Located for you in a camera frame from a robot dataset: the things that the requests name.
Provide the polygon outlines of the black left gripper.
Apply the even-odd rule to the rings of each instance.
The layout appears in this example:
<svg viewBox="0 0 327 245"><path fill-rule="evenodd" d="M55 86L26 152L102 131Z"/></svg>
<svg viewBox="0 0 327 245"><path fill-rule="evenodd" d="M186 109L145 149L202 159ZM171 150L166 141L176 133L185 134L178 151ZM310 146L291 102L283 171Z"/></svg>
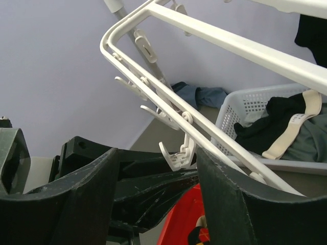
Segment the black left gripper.
<svg viewBox="0 0 327 245"><path fill-rule="evenodd" d="M161 153L119 150L119 179L171 172ZM1 244L105 244L118 150L75 136L53 159L49 181L1 195Z"/></svg>

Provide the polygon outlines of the black red argyle sock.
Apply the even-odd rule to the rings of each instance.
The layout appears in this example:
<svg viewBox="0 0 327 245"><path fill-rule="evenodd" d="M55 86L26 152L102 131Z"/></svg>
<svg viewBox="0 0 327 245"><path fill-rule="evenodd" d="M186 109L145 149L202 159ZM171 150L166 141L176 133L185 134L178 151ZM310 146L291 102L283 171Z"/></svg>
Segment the black red argyle sock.
<svg viewBox="0 0 327 245"><path fill-rule="evenodd" d="M188 235L189 245L210 245L209 232L206 217L203 215L197 219L196 225Z"/></svg>

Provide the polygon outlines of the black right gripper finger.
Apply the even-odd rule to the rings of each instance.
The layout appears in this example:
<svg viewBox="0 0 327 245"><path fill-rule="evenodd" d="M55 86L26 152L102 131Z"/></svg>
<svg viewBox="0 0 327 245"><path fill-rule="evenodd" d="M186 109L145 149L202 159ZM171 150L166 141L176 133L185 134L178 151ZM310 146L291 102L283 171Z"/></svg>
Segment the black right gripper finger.
<svg viewBox="0 0 327 245"><path fill-rule="evenodd" d="M284 192L196 154L211 244L326 244L326 196Z"/></svg>

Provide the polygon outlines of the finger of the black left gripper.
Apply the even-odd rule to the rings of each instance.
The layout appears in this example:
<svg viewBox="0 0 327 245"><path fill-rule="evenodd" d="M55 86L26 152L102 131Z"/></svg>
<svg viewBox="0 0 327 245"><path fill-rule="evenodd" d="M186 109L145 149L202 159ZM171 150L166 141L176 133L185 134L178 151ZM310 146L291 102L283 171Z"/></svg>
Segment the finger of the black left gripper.
<svg viewBox="0 0 327 245"><path fill-rule="evenodd" d="M117 182L110 228L147 232L199 183L196 169L122 179Z"/></svg>

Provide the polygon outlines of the white clip hanger frame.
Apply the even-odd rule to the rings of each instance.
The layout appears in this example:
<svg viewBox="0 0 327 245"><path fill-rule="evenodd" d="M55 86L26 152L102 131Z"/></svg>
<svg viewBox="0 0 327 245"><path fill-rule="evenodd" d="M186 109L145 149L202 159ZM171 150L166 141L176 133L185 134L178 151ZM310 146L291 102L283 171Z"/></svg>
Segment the white clip hanger frame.
<svg viewBox="0 0 327 245"><path fill-rule="evenodd" d="M306 47L295 44L299 14L283 13L251 1L185 1L190 17L314 63ZM197 87L220 87L228 93L260 88L295 87L297 83L200 37L186 37L182 30L150 16L139 24L158 54L159 67L171 84L185 82ZM170 150L182 142L175 131L140 108L141 101L114 80L119 71L103 57L98 61L103 79L100 94L108 95L105 115L89 128L93 140L123 149L158 152L163 141Z"/></svg>

